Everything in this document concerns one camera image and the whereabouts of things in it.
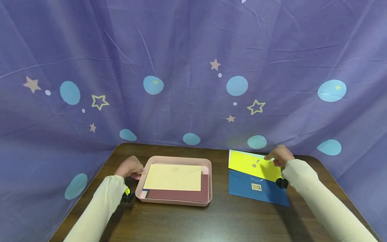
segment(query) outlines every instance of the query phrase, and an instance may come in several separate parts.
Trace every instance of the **purple curtain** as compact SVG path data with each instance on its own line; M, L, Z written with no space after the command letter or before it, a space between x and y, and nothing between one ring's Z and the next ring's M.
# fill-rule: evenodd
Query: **purple curtain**
M387 240L387 2L0 0L0 241L123 142L318 158Z

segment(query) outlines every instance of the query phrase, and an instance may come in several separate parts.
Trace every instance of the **cream sleeve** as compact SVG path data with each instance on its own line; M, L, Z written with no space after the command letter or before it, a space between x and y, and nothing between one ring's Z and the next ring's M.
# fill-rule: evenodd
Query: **cream sleeve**
M377 241L356 216L321 183L317 173L305 161L288 161L282 175L305 199L334 241Z
M108 176L99 185L91 202L71 229L65 242L98 242L127 186L123 177Z

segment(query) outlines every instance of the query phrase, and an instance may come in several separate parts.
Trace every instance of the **person's left hand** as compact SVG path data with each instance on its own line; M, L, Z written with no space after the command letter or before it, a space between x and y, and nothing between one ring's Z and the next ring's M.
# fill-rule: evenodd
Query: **person's left hand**
M144 174L144 166L135 156L131 156L122 162L114 173L114 175L119 175L124 179L130 176L136 180L140 179L141 174Z

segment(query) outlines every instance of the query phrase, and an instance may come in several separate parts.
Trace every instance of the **plastic tray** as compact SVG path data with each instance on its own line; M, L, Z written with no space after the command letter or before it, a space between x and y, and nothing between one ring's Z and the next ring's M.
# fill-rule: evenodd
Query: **plastic tray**
M146 177L148 175L151 164L163 163L163 164L180 164L180 165L200 165L202 166L202 172L207 174L208 172L208 201L206 203L197 203L190 201L176 201L176 200L164 200L164 199L149 199L144 198L143 190ZM136 188L136 197L144 203L161 203L161 204L175 204L186 206L206 207L212 199L212 175L211 175L211 161L200 158L185 158L185 157L172 157L172 156L152 156L144 167L145 173L141 175L139 184Z

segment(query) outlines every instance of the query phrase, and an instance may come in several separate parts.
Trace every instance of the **black device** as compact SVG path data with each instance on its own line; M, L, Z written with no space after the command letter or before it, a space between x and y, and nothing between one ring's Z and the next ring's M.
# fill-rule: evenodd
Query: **black device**
M124 203L131 203L135 197L135 194L129 187L126 188L125 192L122 195L122 201Z
M277 184L277 186L279 186L280 188L286 189L286 188L288 188L289 182L288 182L288 180L286 180L286 179L278 178L278 179L276 180L276 184Z

